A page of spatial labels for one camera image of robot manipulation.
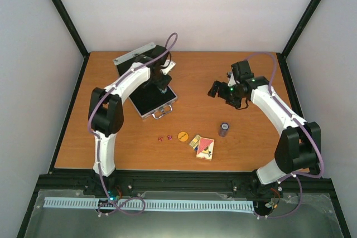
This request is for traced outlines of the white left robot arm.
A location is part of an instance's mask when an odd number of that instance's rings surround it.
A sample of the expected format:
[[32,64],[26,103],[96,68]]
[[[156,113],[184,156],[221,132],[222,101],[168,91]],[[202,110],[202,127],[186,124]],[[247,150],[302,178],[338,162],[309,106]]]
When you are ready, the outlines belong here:
[[95,137],[95,173],[102,175],[96,187],[104,195],[115,191],[114,148],[117,133],[124,123],[123,104],[130,100],[139,116],[163,117],[172,111],[177,95],[169,87],[168,74],[175,63],[167,49],[149,43],[113,60],[119,78],[91,93],[89,129]]

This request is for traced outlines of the red playing card deck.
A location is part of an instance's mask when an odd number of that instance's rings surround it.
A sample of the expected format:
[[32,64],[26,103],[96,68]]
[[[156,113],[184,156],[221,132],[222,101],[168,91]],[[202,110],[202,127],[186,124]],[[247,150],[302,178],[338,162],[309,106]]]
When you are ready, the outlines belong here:
[[214,142],[215,140],[210,138],[201,137],[199,139],[196,157],[205,159],[205,160],[212,160],[213,157],[213,150],[214,150]]

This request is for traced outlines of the purple chip stack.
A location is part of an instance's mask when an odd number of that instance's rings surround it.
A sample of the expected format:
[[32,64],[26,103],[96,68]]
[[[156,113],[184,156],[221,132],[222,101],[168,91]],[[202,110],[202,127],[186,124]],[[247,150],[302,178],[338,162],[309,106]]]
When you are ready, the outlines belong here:
[[229,130],[229,124],[228,123],[221,123],[219,131],[218,131],[218,135],[220,137],[225,137],[228,133]]

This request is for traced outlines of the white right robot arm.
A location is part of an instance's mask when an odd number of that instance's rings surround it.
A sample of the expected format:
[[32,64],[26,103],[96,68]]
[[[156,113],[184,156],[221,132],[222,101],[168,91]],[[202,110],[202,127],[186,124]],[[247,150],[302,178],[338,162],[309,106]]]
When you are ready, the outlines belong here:
[[290,176],[304,175],[305,168],[324,170],[320,152],[321,129],[297,115],[275,92],[271,81],[255,76],[247,60],[231,65],[228,82],[214,81],[208,96],[224,99],[226,104],[242,109],[242,101],[252,103],[264,113],[279,134],[274,158],[256,169],[249,189],[255,196]]

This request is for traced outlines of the aluminium poker case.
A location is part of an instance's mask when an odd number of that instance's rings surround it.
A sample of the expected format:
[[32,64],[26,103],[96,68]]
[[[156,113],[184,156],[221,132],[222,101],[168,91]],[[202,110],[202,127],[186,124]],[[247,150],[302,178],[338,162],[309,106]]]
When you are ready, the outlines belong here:
[[[131,52],[128,52],[113,60],[118,74],[123,75],[132,64],[138,60],[149,62],[156,58],[166,50],[165,47],[156,45],[151,42]],[[177,100],[177,95],[168,86],[165,94],[161,93],[159,88],[155,85],[155,80],[158,80],[162,75],[162,66],[166,60],[171,60],[171,54],[167,53],[161,59],[154,63],[154,68],[151,69],[151,77],[148,81],[142,83],[133,93],[130,94],[129,99],[138,111],[141,118],[149,116],[159,119],[172,111],[172,104]]]

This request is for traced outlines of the yellow card box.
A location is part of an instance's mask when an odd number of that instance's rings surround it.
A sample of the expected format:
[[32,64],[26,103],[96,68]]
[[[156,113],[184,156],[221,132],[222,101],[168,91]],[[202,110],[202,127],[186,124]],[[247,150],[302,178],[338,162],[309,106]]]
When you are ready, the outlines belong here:
[[200,141],[201,136],[200,135],[195,135],[195,137],[191,140],[191,142],[189,143],[189,146],[194,149],[197,150],[197,147],[199,145],[199,141]]

